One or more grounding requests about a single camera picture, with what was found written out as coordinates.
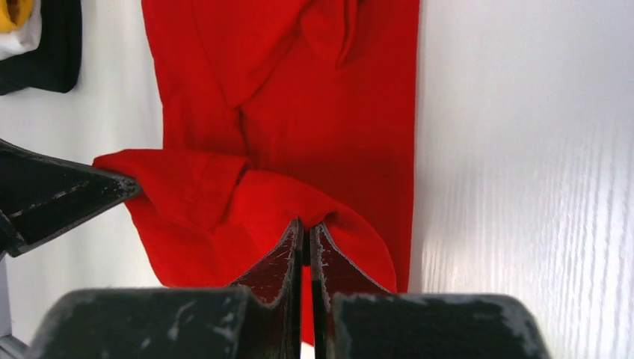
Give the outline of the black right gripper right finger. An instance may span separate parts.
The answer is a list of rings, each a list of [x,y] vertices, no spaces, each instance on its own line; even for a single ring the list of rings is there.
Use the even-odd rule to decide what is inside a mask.
[[[391,293],[310,231],[317,358],[548,358],[534,316],[495,294]]]

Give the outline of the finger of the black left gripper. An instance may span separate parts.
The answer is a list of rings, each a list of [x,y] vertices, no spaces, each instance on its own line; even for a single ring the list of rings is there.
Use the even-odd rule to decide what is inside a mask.
[[[1,142],[1,255],[18,257],[141,193],[131,177]]]

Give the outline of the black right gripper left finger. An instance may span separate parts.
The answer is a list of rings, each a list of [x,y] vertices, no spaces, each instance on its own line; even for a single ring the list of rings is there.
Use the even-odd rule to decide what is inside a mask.
[[[46,314],[27,358],[299,358],[304,228],[218,288],[83,289]]]

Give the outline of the red t-shirt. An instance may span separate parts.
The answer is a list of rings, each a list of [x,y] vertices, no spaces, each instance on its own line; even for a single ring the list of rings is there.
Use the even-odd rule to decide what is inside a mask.
[[[159,282],[226,286],[299,218],[405,292],[419,2],[141,7],[163,147],[94,164],[140,184],[126,207]]]

